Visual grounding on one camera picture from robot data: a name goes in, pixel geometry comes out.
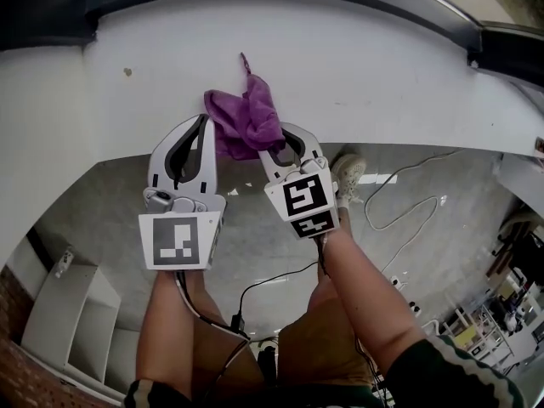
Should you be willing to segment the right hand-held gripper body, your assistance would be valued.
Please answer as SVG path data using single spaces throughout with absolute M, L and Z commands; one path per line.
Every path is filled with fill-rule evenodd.
M 298 171 L 278 184 L 268 182 L 264 192 L 281 220 L 299 239 L 324 235 L 339 227 L 336 188 L 326 160 L 318 172 Z

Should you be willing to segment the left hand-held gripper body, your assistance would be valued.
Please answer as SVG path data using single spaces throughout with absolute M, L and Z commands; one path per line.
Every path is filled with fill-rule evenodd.
M 193 199 L 147 188 L 144 202 L 147 212 L 139 215 L 139 231 L 146 268 L 210 269 L 223 226 L 224 197 Z

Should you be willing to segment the purple cloth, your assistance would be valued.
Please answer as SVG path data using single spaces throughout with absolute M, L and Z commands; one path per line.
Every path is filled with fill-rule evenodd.
M 260 151 L 282 151 L 286 138 L 269 84 L 252 72 L 244 54 L 240 57 L 246 73 L 246 91 L 237 96 L 207 90 L 203 102 L 214 122 L 216 153 L 237 161 L 256 160 Z

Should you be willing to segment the person's right forearm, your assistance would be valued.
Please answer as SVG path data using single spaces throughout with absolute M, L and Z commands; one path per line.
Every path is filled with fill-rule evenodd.
M 323 261 L 354 333 L 379 370 L 388 373 L 426 337 L 408 303 L 343 229 L 326 236 Z

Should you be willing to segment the person's left forearm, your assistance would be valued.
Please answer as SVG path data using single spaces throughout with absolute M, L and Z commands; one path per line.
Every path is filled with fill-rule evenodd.
M 150 295 L 136 355 L 138 380 L 164 383 L 191 397 L 195 316 L 174 273 L 159 272 Z

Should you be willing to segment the person's right leg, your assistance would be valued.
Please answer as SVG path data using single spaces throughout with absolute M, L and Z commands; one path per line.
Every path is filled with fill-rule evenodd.
M 349 217 L 349 208 L 348 207 L 339 207 L 337 209 L 340 228 L 346 232 L 349 237 L 353 237 L 350 217 Z

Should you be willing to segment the person's leg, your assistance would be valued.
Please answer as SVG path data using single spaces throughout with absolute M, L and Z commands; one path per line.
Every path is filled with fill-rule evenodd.
M 200 270 L 191 270 L 185 271 L 184 274 L 190 300 L 195 309 L 208 319 L 225 325 L 225 321 L 217 304 L 207 292 L 204 272 Z
M 353 237 L 350 217 L 349 217 L 349 208 L 348 207 L 339 207 L 337 209 L 340 228 L 346 232 L 349 237 Z

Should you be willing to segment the white sneaker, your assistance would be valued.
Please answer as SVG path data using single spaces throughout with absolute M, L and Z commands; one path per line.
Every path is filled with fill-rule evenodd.
M 365 174 L 366 161 L 357 154 L 345 154 L 338 157 L 331 168 L 337 179 L 337 206 L 349 209 L 355 199 L 355 191 L 360 178 Z

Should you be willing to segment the person's left leg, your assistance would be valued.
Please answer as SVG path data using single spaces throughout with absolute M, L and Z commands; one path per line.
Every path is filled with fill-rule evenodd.
M 191 270 L 185 271 L 184 274 L 190 300 L 195 309 L 208 319 L 225 325 L 225 321 L 217 304 L 207 292 L 204 272 L 200 270 Z

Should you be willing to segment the small white device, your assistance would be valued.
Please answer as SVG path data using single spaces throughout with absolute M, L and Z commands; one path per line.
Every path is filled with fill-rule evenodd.
M 65 249 L 61 258 L 54 267 L 54 276 L 60 278 L 71 266 L 75 255 L 73 250 L 68 247 Z

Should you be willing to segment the white shelf unit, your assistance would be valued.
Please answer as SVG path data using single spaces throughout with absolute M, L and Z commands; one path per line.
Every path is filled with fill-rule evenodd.
M 139 334 L 117 326 L 121 299 L 99 268 L 48 275 L 20 346 L 61 380 L 119 406 L 135 378 Z

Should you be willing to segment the brown shorts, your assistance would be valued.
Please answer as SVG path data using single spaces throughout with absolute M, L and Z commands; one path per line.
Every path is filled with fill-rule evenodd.
M 195 321 L 192 395 L 208 401 L 255 394 L 265 388 L 264 375 L 245 348 L 214 383 L 224 363 L 241 340 L 206 322 Z M 369 395 L 371 368 L 357 351 L 356 336 L 332 281 L 321 276 L 307 311 L 279 334 L 278 384 L 294 388 L 324 384 L 350 394 Z

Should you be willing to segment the white metal rack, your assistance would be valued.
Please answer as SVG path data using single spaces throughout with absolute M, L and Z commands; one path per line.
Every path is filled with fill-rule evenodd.
M 431 320 L 423 329 L 508 374 L 544 353 L 544 289 L 533 285 L 509 297 L 496 294 L 475 306 L 458 306 L 448 319 Z

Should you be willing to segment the dark window frame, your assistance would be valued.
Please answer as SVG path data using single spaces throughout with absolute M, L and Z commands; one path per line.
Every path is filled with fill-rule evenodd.
M 93 41 L 99 19 L 156 0 L 0 0 L 0 51 Z M 474 68 L 544 91 L 544 0 L 341 0 L 409 20 Z

